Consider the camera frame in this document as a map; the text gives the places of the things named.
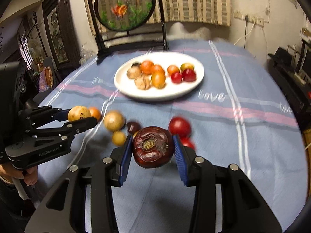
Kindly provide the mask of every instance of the blue tablecloth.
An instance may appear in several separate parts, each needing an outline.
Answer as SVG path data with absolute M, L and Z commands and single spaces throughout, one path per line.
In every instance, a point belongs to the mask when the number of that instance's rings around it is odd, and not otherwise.
M 128 120 L 139 120 L 145 127 L 167 128 L 173 116 L 185 116 L 192 125 L 197 155 L 214 165 L 238 164 L 285 230 L 304 206 L 308 174 L 301 134 L 281 91 L 250 53 L 230 43 L 175 40 L 169 42 L 169 51 L 193 56 L 205 69 L 203 82 L 180 99 L 139 103 L 116 90 L 113 81 L 117 69 L 145 53 L 136 51 L 115 53 L 100 65 L 89 61 L 41 105 L 63 109 L 95 106 L 103 114 L 118 109 Z M 53 122 L 47 126 L 60 125 Z M 43 196 L 71 164 L 91 166 L 109 156 L 114 147 L 111 133 L 101 123 L 78 134 L 70 154 L 39 165 L 35 190 Z M 219 192 L 217 196 L 219 230 Z M 120 233 L 188 232 L 194 188 L 183 186 L 174 158 L 158 169 L 143 169 L 132 159 L 127 181 L 122 188 L 113 188 L 113 197 Z M 89 201 L 87 196 L 88 232 Z

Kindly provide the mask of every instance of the round decorative screen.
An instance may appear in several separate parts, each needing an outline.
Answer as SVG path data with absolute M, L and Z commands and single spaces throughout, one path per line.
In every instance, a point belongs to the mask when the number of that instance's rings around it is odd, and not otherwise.
M 140 27 L 151 17 L 156 0 L 95 0 L 98 20 L 113 31 L 130 31 Z

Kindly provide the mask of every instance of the window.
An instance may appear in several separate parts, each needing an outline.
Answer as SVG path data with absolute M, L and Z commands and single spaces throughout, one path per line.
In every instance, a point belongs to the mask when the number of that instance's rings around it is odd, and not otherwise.
M 26 38 L 26 32 L 24 32 L 23 37 L 21 38 L 21 41 L 22 41 L 22 45 L 19 44 L 21 55 L 27 63 L 27 69 L 31 70 L 32 69 L 31 65 L 34 60 L 32 59 L 32 56 L 30 55 L 28 51 L 28 46 L 27 46 L 28 40 Z

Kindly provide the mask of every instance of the white plate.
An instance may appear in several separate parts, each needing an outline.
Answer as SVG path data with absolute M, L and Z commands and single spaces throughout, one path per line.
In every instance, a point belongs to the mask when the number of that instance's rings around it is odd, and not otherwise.
M 166 72 L 166 85 L 163 89 L 150 87 L 147 90 L 140 90 L 136 87 L 134 80 L 129 79 L 126 71 L 131 68 L 134 62 L 143 62 L 144 60 L 151 60 L 154 64 L 159 64 Z M 191 63 L 194 65 L 194 71 L 197 74 L 197 80 L 194 82 L 182 82 L 181 84 L 174 84 L 170 77 L 168 77 L 167 68 L 170 65 L 180 67 L 183 63 Z M 114 76 L 114 85 L 123 94 L 141 100 L 162 101 L 171 100 L 192 91 L 197 87 L 204 77 L 204 67 L 197 59 L 178 52 L 153 52 L 138 56 L 134 59 L 124 63 L 116 72 Z

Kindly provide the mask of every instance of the walnut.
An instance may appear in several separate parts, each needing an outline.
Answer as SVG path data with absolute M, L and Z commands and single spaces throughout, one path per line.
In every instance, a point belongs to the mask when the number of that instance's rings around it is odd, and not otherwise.
M 146 90 L 150 88 L 150 80 L 145 75 L 140 75 L 139 77 L 135 78 L 134 82 L 138 89 Z

